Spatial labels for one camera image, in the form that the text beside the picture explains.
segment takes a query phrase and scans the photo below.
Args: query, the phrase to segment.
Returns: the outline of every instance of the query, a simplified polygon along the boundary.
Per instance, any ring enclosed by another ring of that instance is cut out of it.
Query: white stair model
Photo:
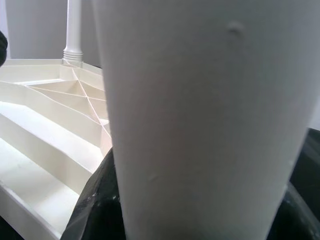
[[[100,69],[26,59],[0,68],[0,215],[25,240],[61,237],[111,146]]]

